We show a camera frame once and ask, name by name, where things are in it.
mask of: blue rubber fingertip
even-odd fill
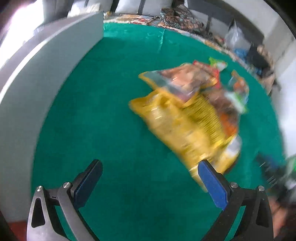
[[[216,207],[224,210],[228,203],[225,188],[204,161],[198,164],[197,170]]]

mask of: green mat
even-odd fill
[[[48,113],[32,193],[38,185],[55,188],[73,180],[97,158],[103,175],[81,213],[101,241],[198,241],[220,210],[129,109],[131,99],[151,91],[138,74],[195,59],[207,63],[211,56],[229,64],[223,83],[233,69],[246,79],[250,99],[240,121],[242,151],[226,174],[246,188],[263,184],[253,163],[258,151],[282,160],[270,99],[239,64],[194,39],[151,26],[109,23],[104,29],[104,38],[73,70]]]

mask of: person's hand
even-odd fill
[[[279,203],[272,197],[268,198],[274,226],[274,237],[276,237],[281,228],[286,224],[287,209],[282,208]]]

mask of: screw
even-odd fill
[[[64,184],[63,184],[63,188],[68,188],[68,187],[70,187],[71,186],[71,183],[70,182],[65,182]]]
[[[37,191],[37,192],[40,192],[42,189],[43,189],[42,186],[38,186],[38,187],[36,188],[36,191]]]
[[[235,182],[230,183],[230,186],[233,188],[237,188],[239,185]]]
[[[259,191],[263,192],[265,188],[263,186],[258,186]]]

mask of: pile of snack bags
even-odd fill
[[[222,86],[220,72],[227,63],[209,61],[140,74],[153,91],[129,103],[201,186],[198,162],[207,159],[223,174],[237,159],[242,146],[239,117],[247,112],[249,96],[246,81],[236,71]]]

